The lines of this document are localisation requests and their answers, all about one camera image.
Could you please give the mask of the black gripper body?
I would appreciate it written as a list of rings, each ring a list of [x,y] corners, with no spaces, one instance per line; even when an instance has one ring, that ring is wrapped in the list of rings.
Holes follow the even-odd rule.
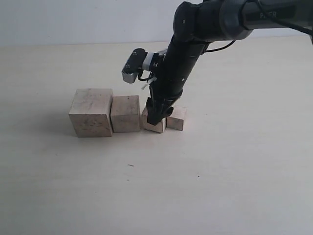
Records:
[[[170,41],[165,57],[156,69],[156,81],[151,84],[155,107],[168,108],[182,95],[184,84],[207,47],[205,41]]]

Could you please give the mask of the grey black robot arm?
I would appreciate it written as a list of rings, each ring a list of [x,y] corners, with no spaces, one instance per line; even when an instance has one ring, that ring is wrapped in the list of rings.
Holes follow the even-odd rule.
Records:
[[[291,28],[313,33],[310,0],[205,0],[182,2],[175,11],[173,36],[154,70],[146,102],[147,121],[156,125],[173,112],[198,58],[218,41],[239,41],[256,29]]]

